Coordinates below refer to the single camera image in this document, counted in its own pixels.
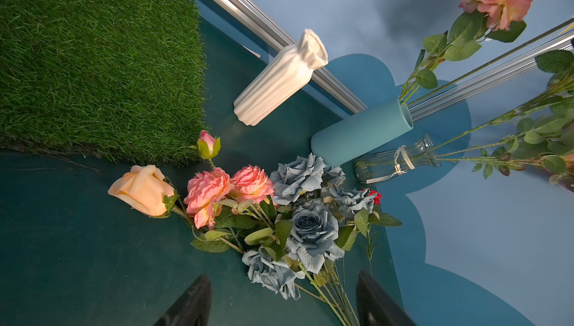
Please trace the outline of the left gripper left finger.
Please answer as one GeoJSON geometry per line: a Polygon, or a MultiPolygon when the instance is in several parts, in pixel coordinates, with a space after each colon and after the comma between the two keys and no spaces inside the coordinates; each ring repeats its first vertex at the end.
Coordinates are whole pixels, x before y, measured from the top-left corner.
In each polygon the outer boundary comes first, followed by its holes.
{"type": "Polygon", "coordinates": [[[200,275],[154,325],[206,326],[211,309],[212,284],[207,275],[200,275]]]}

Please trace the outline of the peach rose single stem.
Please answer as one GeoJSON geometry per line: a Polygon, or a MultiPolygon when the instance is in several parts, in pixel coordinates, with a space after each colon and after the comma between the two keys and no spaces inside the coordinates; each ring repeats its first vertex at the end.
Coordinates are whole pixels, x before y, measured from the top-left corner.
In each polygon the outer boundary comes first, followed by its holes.
{"type": "Polygon", "coordinates": [[[233,193],[241,194],[238,180],[220,167],[196,173],[181,197],[167,177],[155,165],[135,165],[117,179],[108,194],[151,218],[168,218],[176,213],[194,232],[212,231],[221,214],[223,202],[233,193]]]}

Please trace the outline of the red carnation flower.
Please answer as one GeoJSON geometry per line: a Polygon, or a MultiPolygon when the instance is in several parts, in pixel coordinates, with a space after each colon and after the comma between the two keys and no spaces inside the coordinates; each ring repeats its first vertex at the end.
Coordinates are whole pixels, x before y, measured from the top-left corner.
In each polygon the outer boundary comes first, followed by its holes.
{"type": "MultiPolygon", "coordinates": [[[[373,190],[369,190],[368,193],[369,197],[372,197],[372,202],[373,202],[373,209],[370,212],[369,218],[375,218],[377,216],[378,213],[378,207],[381,205],[381,194],[378,191],[373,191],[373,190]]],[[[375,254],[375,249],[379,247],[379,245],[377,244],[376,240],[377,237],[379,236],[379,232],[375,231],[372,232],[372,224],[371,222],[368,223],[368,227],[367,227],[367,236],[366,236],[366,255],[367,255],[367,259],[368,259],[368,263],[369,263],[369,271],[370,274],[373,274],[373,268],[372,268],[372,260],[375,254]]]]}

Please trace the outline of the blue hydrangea bunch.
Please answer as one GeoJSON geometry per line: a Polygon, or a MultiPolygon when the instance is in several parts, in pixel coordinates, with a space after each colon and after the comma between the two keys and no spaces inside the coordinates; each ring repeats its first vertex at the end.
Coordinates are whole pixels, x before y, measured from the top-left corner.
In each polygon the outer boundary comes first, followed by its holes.
{"type": "Polygon", "coordinates": [[[312,287],[309,294],[326,303],[343,325],[358,325],[337,264],[358,236],[366,240],[369,222],[383,227],[401,222],[379,207],[377,216],[369,218],[370,189],[345,190],[341,167],[328,167],[314,154],[279,164],[270,178],[273,201],[279,205],[276,226],[286,231],[286,255],[275,260],[262,246],[246,251],[242,262],[250,282],[296,301],[305,290],[299,281],[306,280],[312,287]]]}

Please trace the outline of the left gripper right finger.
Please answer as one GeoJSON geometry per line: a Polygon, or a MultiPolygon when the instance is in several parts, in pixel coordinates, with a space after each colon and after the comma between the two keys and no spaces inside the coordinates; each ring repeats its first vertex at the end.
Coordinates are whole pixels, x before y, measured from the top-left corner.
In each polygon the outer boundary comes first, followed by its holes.
{"type": "Polygon", "coordinates": [[[358,322],[361,326],[415,325],[415,322],[367,271],[362,270],[359,273],[356,299],[358,322]]]}

